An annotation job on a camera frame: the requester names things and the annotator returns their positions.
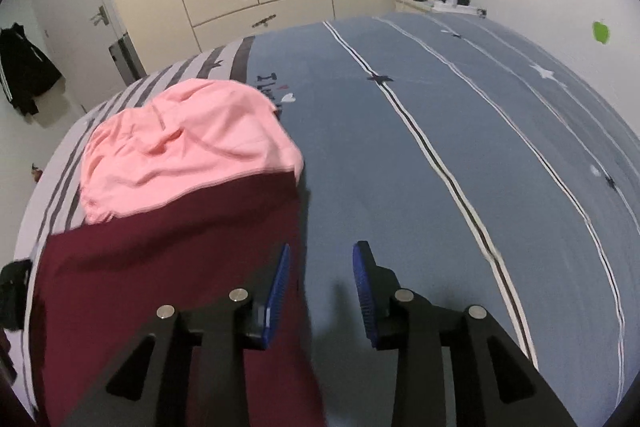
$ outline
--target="bed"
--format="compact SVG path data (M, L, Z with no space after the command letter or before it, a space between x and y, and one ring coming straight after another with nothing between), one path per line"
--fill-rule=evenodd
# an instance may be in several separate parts
M149 75L63 139L16 259L37 269L49 233L82 225L91 131L193 77L273 81L302 150L311 356L329 425L382 427L392 415L396 360L369 346L353 283L361 239L434 304L489 309L578 425L604 423L640 369L638 140L567 67L490 20L395 13L301 26ZM29 335L12 340L16 387L33 400Z

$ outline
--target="white star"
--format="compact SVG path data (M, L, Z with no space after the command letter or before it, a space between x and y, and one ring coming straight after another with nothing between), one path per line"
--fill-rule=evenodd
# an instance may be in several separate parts
M555 80L554 78L554 72L553 71L549 71L549 70L545 70L545 68L534 64L533 66L530 65L531 68L535 69L542 78L552 78Z

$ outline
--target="hanging jacket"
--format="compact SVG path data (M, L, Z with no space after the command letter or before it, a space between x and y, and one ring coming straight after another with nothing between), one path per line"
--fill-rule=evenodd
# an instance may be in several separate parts
M0 81L7 100L24 114L36 114L33 97L49 90L60 72L31 44L24 27L15 23L0 31Z

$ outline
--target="pink cloth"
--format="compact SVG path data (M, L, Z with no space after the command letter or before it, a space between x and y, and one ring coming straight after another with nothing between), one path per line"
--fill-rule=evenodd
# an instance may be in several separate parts
M88 223L158 208L197 188L259 172L302 172L300 150L257 89L186 80L100 124L82 156Z

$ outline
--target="green apple sticker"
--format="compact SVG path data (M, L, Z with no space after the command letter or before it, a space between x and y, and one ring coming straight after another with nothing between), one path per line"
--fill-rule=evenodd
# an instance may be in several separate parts
M594 22L593 23L593 38L598 42L602 42L602 44L606 44L609 42L610 32L609 27L602 22Z

